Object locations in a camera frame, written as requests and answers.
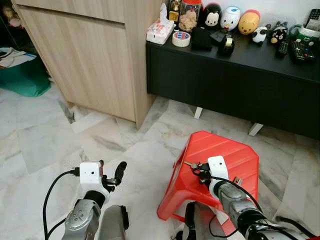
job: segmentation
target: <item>marble floor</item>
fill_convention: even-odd
[[[249,136],[251,123],[157,97],[142,127],[108,114],[64,104],[55,85],[27,98],[0,89],[0,239],[42,240],[42,207],[52,181],[83,161],[106,163],[113,175],[128,163],[122,184],[104,207],[126,205],[129,240],[169,240],[180,224],[156,210],[172,165],[191,133],[205,130],[250,145],[260,157],[259,202],[268,218],[293,218],[320,235],[319,142],[265,126]],[[52,227],[81,197],[79,179],[64,176],[47,205]],[[59,227],[50,239],[61,239]]]

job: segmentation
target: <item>black cable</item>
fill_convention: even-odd
[[[194,174],[194,175],[197,175],[197,176],[200,176],[198,173],[195,172],[196,170],[197,170],[197,169],[192,169],[193,174]],[[256,200],[247,190],[245,190],[243,187],[239,186],[238,184],[236,184],[236,183],[233,182],[233,181],[230,181],[230,180],[225,179],[225,178],[222,178],[222,177],[209,176],[209,175],[208,175],[208,177],[211,178],[211,179],[216,179],[216,180],[220,180],[220,181],[225,181],[225,182],[227,182],[227,183],[230,183],[230,184],[234,185],[236,188],[240,189],[240,190],[243,191],[245,194],[247,194],[247,195],[249,196],[249,198],[254,202],[254,204],[256,205],[256,207],[260,210],[260,212],[263,213],[263,211],[262,211],[259,203],[257,202],[257,200]]]
[[[213,234],[213,232],[212,232],[212,230],[211,230],[211,222],[212,222],[212,220],[215,218],[216,216],[213,216],[212,218],[211,218],[211,220],[210,220],[210,222],[209,222],[209,231],[210,231],[210,234],[213,236],[213,237],[216,237],[216,238],[229,238],[229,237],[231,237],[233,234],[235,234],[236,232],[238,232],[239,231],[239,227],[236,229],[236,230],[234,230],[232,233],[230,233],[229,235],[227,235],[227,236],[221,236],[221,235],[214,235]]]
[[[291,240],[298,240],[296,237],[292,236],[290,233],[282,230],[280,227],[278,226],[272,226],[270,224],[266,224],[266,223],[259,223],[259,222],[255,222],[255,223],[251,223],[252,225],[260,225],[260,226],[266,226],[266,227],[269,227],[271,229],[274,229],[274,230],[277,230],[279,233],[287,236],[288,238],[290,238]]]
[[[61,220],[60,222],[58,222],[56,225],[54,225],[51,230],[48,233],[48,238],[50,237],[50,235],[53,233],[53,231],[59,227],[61,224],[63,224],[66,221],[66,219]]]
[[[61,173],[61,174],[53,181],[53,183],[51,184],[48,192],[46,193],[46,196],[45,196],[45,199],[44,199],[44,204],[43,204],[43,209],[42,209],[44,240],[49,240],[48,227],[47,227],[47,216],[46,216],[46,207],[47,207],[49,195],[50,195],[52,189],[54,188],[54,185],[56,184],[56,182],[57,182],[61,177],[63,177],[64,175],[73,174],[73,173],[74,173],[74,170],[65,171],[65,172]]]
[[[286,217],[283,217],[283,216],[276,216],[275,220],[279,221],[279,222],[285,222],[285,223],[288,223],[288,224],[292,224],[293,226],[295,226],[297,229],[299,229],[301,232],[303,232],[309,238],[315,238],[316,237],[316,235],[314,235],[313,233],[308,231],[304,226],[302,226],[300,223],[296,222],[295,220],[292,220],[290,218],[286,218]]]

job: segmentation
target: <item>red plastic stool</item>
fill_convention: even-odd
[[[235,177],[243,179],[242,187],[258,200],[259,157],[245,144],[214,135],[206,131],[193,133],[186,147],[174,164],[170,183],[167,187],[157,215],[162,220],[170,217],[182,222],[185,218],[175,214],[185,200],[197,201],[223,210],[219,200],[213,198],[204,184],[199,184],[199,177],[192,173],[189,163],[207,163],[209,157],[223,156],[228,169],[229,180]],[[222,226],[226,234],[235,230],[230,220]]]

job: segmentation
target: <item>cable connector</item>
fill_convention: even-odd
[[[71,173],[76,177],[80,177],[80,167],[75,167],[73,170],[71,170]]]

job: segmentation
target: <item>tissue box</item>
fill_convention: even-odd
[[[165,44],[174,29],[174,21],[167,21],[163,24],[160,19],[154,22],[146,34],[146,40],[155,44]]]

